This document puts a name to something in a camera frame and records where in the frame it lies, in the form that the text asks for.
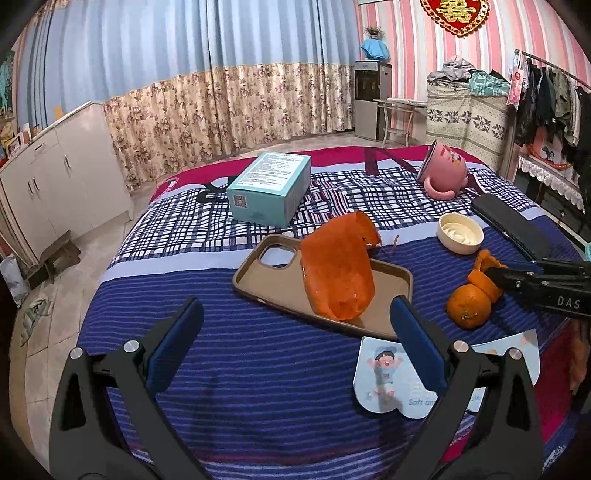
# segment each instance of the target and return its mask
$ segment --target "cardboard box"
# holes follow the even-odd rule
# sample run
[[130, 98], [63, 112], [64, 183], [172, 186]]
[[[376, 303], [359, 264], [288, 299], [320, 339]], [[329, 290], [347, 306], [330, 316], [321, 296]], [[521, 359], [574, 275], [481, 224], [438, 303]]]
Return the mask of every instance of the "cardboard box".
[[310, 186], [310, 156], [264, 152], [228, 187], [234, 220], [285, 228]]

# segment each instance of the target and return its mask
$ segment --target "bedspread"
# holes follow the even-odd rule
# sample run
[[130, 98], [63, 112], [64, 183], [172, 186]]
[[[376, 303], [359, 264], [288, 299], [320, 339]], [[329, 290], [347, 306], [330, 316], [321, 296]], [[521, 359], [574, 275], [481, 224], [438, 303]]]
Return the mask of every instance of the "bedspread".
[[[384, 246], [375, 258], [414, 275], [413, 305], [452, 339], [482, 343], [536, 328], [542, 371], [536, 386], [548, 462], [574, 435], [569, 412], [569, 348], [565, 319], [522, 308], [505, 295], [489, 322], [466, 332], [445, 312], [448, 296], [472, 268], [436, 238], [440, 215], [471, 215], [474, 196], [492, 192], [544, 232], [556, 258], [576, 251], [543, 211], [480, 161], [465, 154], [467, 188], [455, 200], [427, 197], [416, 172], [427, 147], [365, 147], [307, 152], [311, 186], [283, 230], [232, 220], [224, 187], [252, 161], [237, 160], [167, 180], [124, 240], [86, 314], [79, 345], [90, 353], [115, 349], [172, 315], [189, 295], [206, 318], [170, 388], [157, 401], [183, 442], [216, 479], [366, 479], [401, 459], [421, 420], [395, 411], [365, 411], [353, 394], [360, 339], [324, 330], [237, 295], [232, 276], [269, 233], [301, 238], [336, 215], [367, 213]], [[499, 232], [485, 227], [484, 248], [501, 260], [523, 260]], [[399, 236], [394, 250], [392, 243]], [[136, 455], [148, 453], [119, 394], [110, 392], [119, 425]], [[474, 417], [467, 414], [453, 458]]]

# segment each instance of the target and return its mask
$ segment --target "lace tablecloth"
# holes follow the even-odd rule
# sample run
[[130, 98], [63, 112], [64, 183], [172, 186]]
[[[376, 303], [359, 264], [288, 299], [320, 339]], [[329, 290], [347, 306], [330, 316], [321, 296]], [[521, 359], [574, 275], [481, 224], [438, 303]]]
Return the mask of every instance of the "lace tablecloth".
[[519, 169], [538, 179], [543, 184], [560, 193], [579, 210], [584, 211], [583, 198], [577, 186], [560, 174], [559, 171], [533, 158], [519, 156]]

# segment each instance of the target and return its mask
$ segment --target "blue curtain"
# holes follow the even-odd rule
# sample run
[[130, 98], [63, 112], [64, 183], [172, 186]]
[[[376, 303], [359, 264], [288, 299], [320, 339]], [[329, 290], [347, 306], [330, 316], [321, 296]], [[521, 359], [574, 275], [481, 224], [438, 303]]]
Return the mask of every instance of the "blue curtain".
[[352, 64], [355, 0], [72, 0], [30, 24], [22, 59], [19, 126], [45, 127], [56, 106], [212, 67]]

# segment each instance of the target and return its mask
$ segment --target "brown phone case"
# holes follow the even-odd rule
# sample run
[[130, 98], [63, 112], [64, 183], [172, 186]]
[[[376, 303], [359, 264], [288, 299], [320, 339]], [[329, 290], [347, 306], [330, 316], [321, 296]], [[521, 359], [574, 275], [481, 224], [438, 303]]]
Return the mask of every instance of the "brown phone case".
[[[267, 249], [281, 247], [295, 254], [284, 267], [272, 267], [261, 261]], [[390, 324], [390, 303], [397, 295], [413, 299], [413, 274], [406, 268], [371, 260], [375, 296], [363, 314], [349, 322], [338, 322], [317, 315], [310, 305], [301, 271], [300, 240], [284, 235], [266, 236], [234, 274], [236, 291], [251, 299], [342, 332], [396, 340]]]

